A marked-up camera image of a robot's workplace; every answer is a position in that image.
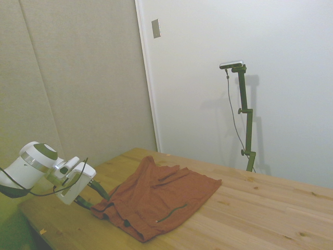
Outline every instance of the fabric fold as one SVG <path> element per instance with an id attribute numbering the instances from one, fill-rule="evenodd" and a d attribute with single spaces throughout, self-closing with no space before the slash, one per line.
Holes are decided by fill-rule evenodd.
<path id="1" fill-rule="evenodd" d="M 137 170 L 93 206 L 98 218 L 108 219 L 141 242 L 181 225 L 221 186 L 187 168 L 156 166 L 153 157 L 142 159 Z"/>

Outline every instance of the orange cloth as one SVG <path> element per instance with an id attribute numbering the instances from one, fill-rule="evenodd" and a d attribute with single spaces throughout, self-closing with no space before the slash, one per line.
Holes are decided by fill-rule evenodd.
<path id="1" fill-rule="evenodd" d="M 221 180 L 187 168 L 158 167 L 147 156 L 134 174 L 109 193 L 110 201 L 103 199 L 91 211 L 146 242 L 181 225 L 220 185 Z"/>

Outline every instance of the white wall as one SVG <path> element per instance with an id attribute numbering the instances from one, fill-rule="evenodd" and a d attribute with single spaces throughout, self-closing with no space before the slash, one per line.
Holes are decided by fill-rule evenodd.
<path id="1" fill-rule="evenodd" d="M 246 168 L 219 69 L 243 59 L 257 172 L 333 188 L 332 1 L 136 3 L 162 152 Z M 246 115 L 235 116 L 245 140 Z"/>
<path id="2" fill-rule="evenodd" d="M 134 147 L 156 150 L 134 1 L 21 7 L 65 158 L 95 167 Z"/>

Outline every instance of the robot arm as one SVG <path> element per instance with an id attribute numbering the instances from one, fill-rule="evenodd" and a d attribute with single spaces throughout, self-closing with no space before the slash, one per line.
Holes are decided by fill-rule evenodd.
<path id="1" fill-rule="evenodd" d="M 44 143 L 31 142 L 20 151 L 20 156 L 6 170 L 0 171 L 0 192 L 11 198 L 23 197 L 35 183 L 45 176 L 54 186 L 61 201 L 71 204 L 85 188 L 92 186 L 98 193 L 108 198 L 105 190 L 93 180 L 96 171 L 78 157 L 65 161 L 58 153 Z"/>

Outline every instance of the table surface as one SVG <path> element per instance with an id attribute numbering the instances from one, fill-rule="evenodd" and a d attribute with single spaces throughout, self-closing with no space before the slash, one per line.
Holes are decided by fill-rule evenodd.
<path id="1" fill-rule="evenodd" d="M 332 189 L 140 148 L 96 167 L 94 179 L 110 192 L 148 155 L 158 166 L 187 167 L 222 185 L 181 226 L 146 243 L 55 195 L 35 197 L 20 209 L 53 249 L 333 249 Z M 101 201 L 90 187 L 80 195 Z"/>

